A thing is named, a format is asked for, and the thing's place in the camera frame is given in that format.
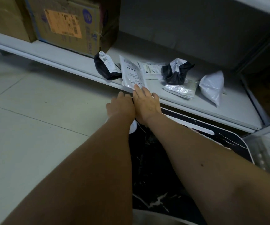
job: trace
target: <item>orange label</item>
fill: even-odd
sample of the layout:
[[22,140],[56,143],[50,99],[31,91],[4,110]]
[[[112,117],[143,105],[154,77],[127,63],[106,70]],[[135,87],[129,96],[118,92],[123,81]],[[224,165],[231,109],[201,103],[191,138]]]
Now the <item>orange label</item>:
[[56,34],[82,38],[79,19],[76,15],[45,9],[51,31]]

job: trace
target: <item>hand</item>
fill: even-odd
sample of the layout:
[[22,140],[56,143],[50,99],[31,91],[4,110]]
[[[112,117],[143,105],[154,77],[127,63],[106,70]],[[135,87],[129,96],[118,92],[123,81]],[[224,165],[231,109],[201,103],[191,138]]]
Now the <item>hand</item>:
[[133,99],[136,110],[136,119],[140,124],[147,126],[147,120],[155,114],[162,114],[159,96],[151,94],[146,87],[142,90],[138,85],[134,86]]
[[132,123],[135,119],[135,107],[129,94],[124,95],[122,91],[118,93],[117,98],[113,97],[111,103],[106,104],[108,117],[127,117]]

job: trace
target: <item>barcode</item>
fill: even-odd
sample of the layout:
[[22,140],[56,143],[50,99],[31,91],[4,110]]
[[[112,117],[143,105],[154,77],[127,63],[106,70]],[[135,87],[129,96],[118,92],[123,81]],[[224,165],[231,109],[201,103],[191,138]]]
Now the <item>barcode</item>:
[[75,34],[77,35],[78,30],[77,30],[77,27],[76,27],[76,21],[74,19],[72,19],[72,21],[73,21],[73,30],[74,30]]

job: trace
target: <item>package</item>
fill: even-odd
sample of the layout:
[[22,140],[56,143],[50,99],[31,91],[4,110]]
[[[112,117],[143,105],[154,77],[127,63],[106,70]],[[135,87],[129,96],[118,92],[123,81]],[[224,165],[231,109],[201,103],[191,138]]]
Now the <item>package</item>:
[[170,85],[183,85],[187,72],[193,67],[189,61],[176,58],[169,65],[163,66],[163,76]]
[[200,88],[202,94],[219,107],[224,88],[223,72],[218,71],[205,75],[200,81]]
[[145,79],[162,80],[162,67],[165,63],[139,62],[139,67]]
[[115,42],[121,0],[26,0],[38,40],[94,57]]
[[36,40],[24,0],[0,0],[0,33],[28,42]]
[[199,86],[198,81],[186,80],[183,85],[165,85],[163,89],[175,95],[181,96],[186,99],[193,99],[195,91]]
[[120,68],[114,64],[111,57],[105,52],[98,52],[94,57],[94,63],[99,74],[107,80],[115,80],[122,77]]
[[123,56],[119,56],[122,70],[122,85],[134,90],[135,84],[140,88],[146,87],[146,81],[139,67]]

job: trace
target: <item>blue logo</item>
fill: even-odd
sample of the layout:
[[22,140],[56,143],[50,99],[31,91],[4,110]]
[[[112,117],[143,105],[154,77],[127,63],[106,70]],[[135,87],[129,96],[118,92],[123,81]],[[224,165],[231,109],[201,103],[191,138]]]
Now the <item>blue logo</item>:
[[83,16],[84,16],[84,20],[87,24],[92,23],[92,16],[87,9],[83,9]]

